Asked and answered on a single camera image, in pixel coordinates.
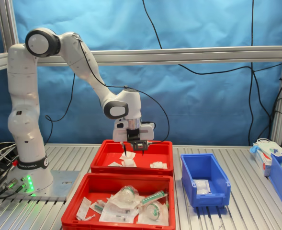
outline white paper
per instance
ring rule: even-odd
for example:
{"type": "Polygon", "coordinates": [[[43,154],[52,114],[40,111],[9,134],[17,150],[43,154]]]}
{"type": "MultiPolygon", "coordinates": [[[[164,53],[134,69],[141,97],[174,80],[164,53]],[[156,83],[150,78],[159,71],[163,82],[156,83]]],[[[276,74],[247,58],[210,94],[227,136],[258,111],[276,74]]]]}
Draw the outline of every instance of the white paper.
{"type": "Polygon", "coordinates": [[[260,142],[258,144],[260,149],[267,155],[275,155],[276,157],[281,157],[282,156],[282,148],[277,145],[276,142],[270,141],[270,142],[260,142]]]}
{"type": "Polygon", "coordinates": [[[166,163],[162,163],[161,161],[157,161],[150,164],[150,167],[153,169],[167,169],[168,165],[166,163]]]}
{"type": "Polygon", "coordinates": [[[135,157],[135,152],[127,151],[126,156],[125,156],[125,152],[123,152],[120,159],[121,160],[129,160],[129,159],[132,160],[134,157],[135,157]]]}
{"type": "Polygon", "coordinates": [[[124,167],[135,167],[135,168],[137,167],[136,164],[135,164],[135,161],[132,160],[132,159],[122,161],[122,165],[124,167]]]}
{"type": "Polygon", "coordinates": [[[116,162],[112,162],[111,164],[109,164],[108,166],[112,166],[112,167],[122,167],[121,164],[118,164],[116,162]]]}
{"type": "Polygon", "coordinates": [[[88,210],[90,208],[91,202],[87,198],[83,198],[79,210],[76,214],[78,220],[84,220],[87,216],[88,210]]]}

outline connector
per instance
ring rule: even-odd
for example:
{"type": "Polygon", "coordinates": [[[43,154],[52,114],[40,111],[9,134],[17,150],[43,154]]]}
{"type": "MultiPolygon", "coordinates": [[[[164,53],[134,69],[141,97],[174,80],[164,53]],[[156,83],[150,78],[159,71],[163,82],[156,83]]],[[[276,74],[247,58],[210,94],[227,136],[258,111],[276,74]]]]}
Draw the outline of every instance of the connector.
{"type": "Polygon", "coordinates": [[[18,187],[18,189],[16,189],[16,193],[18,193],[19,191],[21,191],[23,188],[25,188],[26,187],[26,184],[25,183],[23,183],[21,186],[19,186],[18,187]]]}
{"type": "Polygon", "coordinates": [[[11,180],[11,181],[7,184],[6,188],[7,188],[7,189],[12,189],[17,183],[18,183],[18,181],[14,178],[13,180],[11,180]]]}

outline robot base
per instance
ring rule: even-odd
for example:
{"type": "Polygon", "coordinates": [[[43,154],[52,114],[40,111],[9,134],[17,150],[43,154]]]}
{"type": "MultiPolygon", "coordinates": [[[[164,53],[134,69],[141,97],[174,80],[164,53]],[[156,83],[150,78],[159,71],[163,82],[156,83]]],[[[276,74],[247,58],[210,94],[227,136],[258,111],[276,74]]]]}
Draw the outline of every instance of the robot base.
{"type": "Polygon", "coordinates": [[[31,195],[21,191],[16,195],[8,197],[8,199],[66,201],[79,178],[80,171],[51,170],[50,172],[54,180],[47,188],[34,192],[31,195]]]}

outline metal plate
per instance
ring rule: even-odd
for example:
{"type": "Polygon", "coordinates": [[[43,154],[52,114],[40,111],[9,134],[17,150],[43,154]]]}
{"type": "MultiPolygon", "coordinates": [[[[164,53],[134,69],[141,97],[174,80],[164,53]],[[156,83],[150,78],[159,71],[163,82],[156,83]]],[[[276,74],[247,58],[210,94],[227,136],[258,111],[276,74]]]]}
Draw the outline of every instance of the metal plate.
{"type": "MultiPolygon", "coordinates": [[[[0,200],[0,229],[61,229],[61,217],[98,150],[98,144],[47,144],[53,170],[80,171],[67,202],[0,200]]],[[[282,202],[248,147],[174,146],[177,230],[282,230],[282,202]],[[192,208],[184,192],[180,154],[213,153],[231,182],[225,208],[192,208]]]]}
{"type": "Polygon", "coordinates": [[[80,171],[59,171],[51,170],[54,178],[51,185],[32,195],[16,195],[14,199],[23,200],[48,200],[48,201],[66,201],[70,195],[73,186],[79,176],[80,171]]]}

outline green syringe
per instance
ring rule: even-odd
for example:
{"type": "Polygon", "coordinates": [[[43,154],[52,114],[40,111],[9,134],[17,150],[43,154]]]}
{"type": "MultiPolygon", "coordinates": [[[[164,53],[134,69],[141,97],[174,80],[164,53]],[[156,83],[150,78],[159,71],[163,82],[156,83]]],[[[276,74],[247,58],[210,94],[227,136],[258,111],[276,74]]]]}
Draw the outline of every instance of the green syringe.
{"type": "Polygon", "coordinates": [[[165,196],[165,193],[161,190],[159,192],[156,192],[153,195],[150,195],[150,196],[144,198],[143,200],[141,200],[141,203],[142,203],[142,205],[144,205],[144,204],[146,204],[148,202],[151,202],[153,200],[158,200],[158,199],[160,199],[160,198],[162,198],[164,196],[165,196]]]}

